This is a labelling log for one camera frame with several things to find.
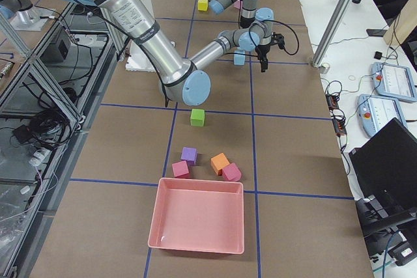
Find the electronic device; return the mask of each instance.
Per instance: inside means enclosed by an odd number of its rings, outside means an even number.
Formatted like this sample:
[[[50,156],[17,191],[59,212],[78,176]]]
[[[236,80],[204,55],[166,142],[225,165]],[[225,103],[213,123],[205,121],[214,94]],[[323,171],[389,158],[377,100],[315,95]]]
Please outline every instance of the electronic device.
[[[373,85],[381,96],[417,102],[410,68],[401,65],[375,62],[371,69]]]
[[[366,29],[366,33],[369,37],[383,37],[386,29]]]
[[[361,94],[358,99],[358,114],[368,136],[374,136],[393,118],[407,125],[399,101],[395,98]]]
[[[390,254],[397,254],[397,265],[404,265],[417,256],[416,155],[417,139],[396,118],[362,148],[349,154],[360,188],[364,196],[371,199],[362,201],[363,210],[358,210],[360,220],[375,219],[367,225],[361,222],[366,241],[380,253],[391,236],[390,232],[384,236],[382,230],[398,228],[409,243],[399,243],[398,238],[393,240],[395,247]],[[372,204],[372,195],[376,204]]]
[[[71,47],[71,40],[65,33],[63,27],[59,29],[53,36],[51,43],[46,47],[44,53],[40,57],[43,62],[62,62]]]

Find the purple cube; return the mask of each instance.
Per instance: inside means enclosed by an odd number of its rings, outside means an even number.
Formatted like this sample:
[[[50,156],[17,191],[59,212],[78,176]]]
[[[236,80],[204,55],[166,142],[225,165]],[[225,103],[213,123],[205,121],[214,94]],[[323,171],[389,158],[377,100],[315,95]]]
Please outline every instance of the purple cube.
[[[195,166],[197,161],[197,149],[187,148],[186,146],[182,148],[181,160],[187,161],[187,164],[190,166]]]

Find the yellow cube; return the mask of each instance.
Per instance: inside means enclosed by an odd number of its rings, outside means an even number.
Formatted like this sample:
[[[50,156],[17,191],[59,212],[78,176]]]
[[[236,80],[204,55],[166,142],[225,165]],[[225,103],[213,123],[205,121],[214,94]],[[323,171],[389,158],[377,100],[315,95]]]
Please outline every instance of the yellow cube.
[[[197,9],[198,11],[207,11],[209,7],[209,0],[198,0]]]

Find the desk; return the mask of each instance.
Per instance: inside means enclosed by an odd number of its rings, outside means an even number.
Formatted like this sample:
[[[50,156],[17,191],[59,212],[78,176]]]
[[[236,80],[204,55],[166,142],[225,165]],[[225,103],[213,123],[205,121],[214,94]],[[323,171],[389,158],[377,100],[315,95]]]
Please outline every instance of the desk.
[[[335,0],[300,0],[308,33],[312,44],[318,44],[326,29],[327,23],[336,6]],[[351,4],[339,26],[332,42],[339,42],[345,38],[365,38],[367,37],[366,29],[383,29],[388,28],[385,20],[382,18],[378,8],[372,0],[362,0],[358,5]],[[340,44],[330,45],[323,62],[331,65],[330,71],[321,77],[329,81],[338,80],[342,83],[345,90],[357,90],[359,79],[370,74],[370,67],[375,61],[373,56],[376,51],[381,51],[384,56],[388,45],[382,38],[371,37],[365,39],[356,39],[344,41]],[[408,66],[412,72],[412,78],[417,80],[417,73],[412,67],[407,56],[399,48],[398,62],[400,65]],[[323,81],[323,87],[327,86],[327,82]],[[360,86],[360,90],[354,93],[343,92],[340,97],[339,106],[345,112],[347,117],[354,114],[358,102],[359,94],[370,94],[373,90],[371,78],[364,78]],[[404,116],[407,120],[414,120],[417,117],[417,104],[407,104],[400,102]],[[408,123],[409,130],[417,136],[417,123]],[[361,147],[368,138],[362,128],[358,115],[353,116],[347,125],[348,144],[346,152],[350,152],[353,148]],[[352,172],[349,175],[352,193],[355,199],[360,198],[361,191],[358,182]],[[387,276],[389,277],[415,277],[417,272],[417,262],[411,262],[403,267],[388,266]],[[380,277],[381,273],[376,273],[376,277]]]
[[[267,73],[230,56],[210,65],[203,128],[190,126],[189,107],[163,107],[154,74],[117,67],[32,278],[372,277],[320,77],[305,62],[312,50],[298,0],[259,1],[296,27],[301,52],[275,50]],[[237,28],[237,9],[215,16],[196,3],[152,0],[184,57]],[[244,254],[147,247],[157,183],[173,176],[184,146],[199,152],[194,178],[221,179],[210,168],[220,152],[242,170]]]

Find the white table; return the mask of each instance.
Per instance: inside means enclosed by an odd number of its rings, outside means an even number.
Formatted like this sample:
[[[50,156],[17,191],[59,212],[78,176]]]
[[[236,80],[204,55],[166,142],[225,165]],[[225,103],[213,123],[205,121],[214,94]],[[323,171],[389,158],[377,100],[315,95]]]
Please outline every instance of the white table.
[[[315,51],[317,48],[316,45],[320,42],[333,10],[336,7],[337,0],[300,0],[300,2],[308,27],[310,41]],[[366,29],[383,28],[388,28],[388,26],[372,0],[362,0],[358,5],[351,3],[332,42],[339,42],[346,38],[365,38],[367,37]],[[388,50],[388,45],[381,37],[354,39],[339,44],[332,44],[323,59],[323,62],[330,64],[330,71],[327,74],[322,74],[321,77],[329,81],[340,81],[344,90],[357,90],[360,78],[370,74],[371,65],[378,61],[373,58],[376,51],[381,51],[384,56],[387,56],[387,51],[388,54],[392,52],[391,49]],[[414,71],[407,56],[401,48],[398,48],[396,51],[398,53],[398,63],[403,66],[408,66],[411,69],[414,83],[417,83],[417,73]],[[396,61],[388,60],[388,63],[396,64]],[[327,82],[323,80],[323,87],[325,88],[326,86]],[[335,84],[330,89],[330,92],[337,91],[338,88]],[[346,117],[350,117],[356,111],[358,107],[358,96],[360,94],[370,94],[372,90],[373,84],[371,78],[365,77],[362,80],[358,92],[342,92],[339,107],[344,111]],[[417,119],[417,103],[407,104],[400,102],[400,104],[407,120]],[[417,137],[417,122],[408,123],[407,126],[411,133]],[[369,140],[362,128],[358,114],[355,114],[350,119],[347,125],[347,134],[348,143],[345,149],[346,152],[350,152],[353,148],[361,147]],[[351,184],[351,190],[355,199],[358,199],[361,196],[361,192],[354,174],[349,175],[349,183]],[[382,261],[373,264],[373,267],[377,268],[381,264]],[[381,271],[376,272],[375,277],[382,277]],[[395,265],[387,266],[386,277],[417,277],[417,261],[414,260],[402,267]]]

